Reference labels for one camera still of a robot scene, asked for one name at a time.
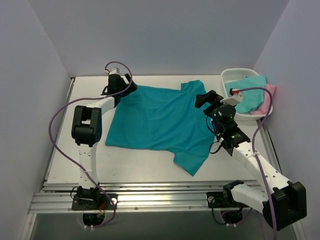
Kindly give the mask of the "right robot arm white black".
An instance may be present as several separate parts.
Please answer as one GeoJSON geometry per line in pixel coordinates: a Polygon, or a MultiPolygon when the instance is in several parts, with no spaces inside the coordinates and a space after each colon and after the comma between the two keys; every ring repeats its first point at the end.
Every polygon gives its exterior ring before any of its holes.
{"type": "Polygon", "coordinates": [[[227,206],[244,204],[261,213],[274,231],[296,223],[307,216],[307,191],[302,183],[292,182],[276,170],[256,149],[256,138],[248,137],[235,121],[235,106],[243,100],[243,89],[231,88],[229,97],[214,90],[196,95],[194,106],[202,107],[211,118],[216,140],[231,157],[241,163],[262,186],[258,191],[241,180],[223,187],[222,200],[227,206]]]}

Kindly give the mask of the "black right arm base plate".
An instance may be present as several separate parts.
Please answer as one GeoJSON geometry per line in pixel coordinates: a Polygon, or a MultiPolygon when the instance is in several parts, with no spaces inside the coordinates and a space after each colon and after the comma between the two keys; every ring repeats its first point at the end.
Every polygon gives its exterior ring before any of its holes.
{"type": "Polygon", "coordinates": [[[209,191],[206,193],[207,206],[209,208],[248,208],[247,205],[239,202],[231,202],[224,197],[222,191],[209,191]]]}

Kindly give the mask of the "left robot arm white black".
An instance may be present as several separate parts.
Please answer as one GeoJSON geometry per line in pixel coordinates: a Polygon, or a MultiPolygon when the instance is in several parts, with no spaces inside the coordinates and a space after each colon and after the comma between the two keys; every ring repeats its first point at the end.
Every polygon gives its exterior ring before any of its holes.
{"type": "Polygon", "coordinates": [[[98,188],[97,146],[103,133],[103,115],[117,107],[121,99],[137,90],[130,74],[112,72],[101,98],[74,109],[71,137],[75,140],[80,168],[76,196],[90,210],[100,206],[102,194],[98,188]]]}

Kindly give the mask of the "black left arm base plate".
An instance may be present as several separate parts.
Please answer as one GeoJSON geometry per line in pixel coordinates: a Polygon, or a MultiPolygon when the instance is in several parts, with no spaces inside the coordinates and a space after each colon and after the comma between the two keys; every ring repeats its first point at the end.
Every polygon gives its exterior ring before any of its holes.
{"type": "Polygon", "coordinates": [[[71,209],[73,211],[114,210],[117,208],[118,195],[116,193],[108,193],[108,195],[113,200],[113,204],[103,193],[98,197],[75,194],[71,209]]]}

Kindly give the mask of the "teal t shirt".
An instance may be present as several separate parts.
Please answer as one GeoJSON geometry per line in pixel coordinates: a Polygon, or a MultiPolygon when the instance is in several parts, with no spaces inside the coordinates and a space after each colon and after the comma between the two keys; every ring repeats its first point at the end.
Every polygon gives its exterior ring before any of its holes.
{"type": "Polygon", "coordinates": [[[200,80],[181,83],[179,90],[138,86],[117,105],[105,145],[173,153],[173,162],[194,176],[215,138],[203,113],[208,104],[195,107],[205,92],[200,80]]]}

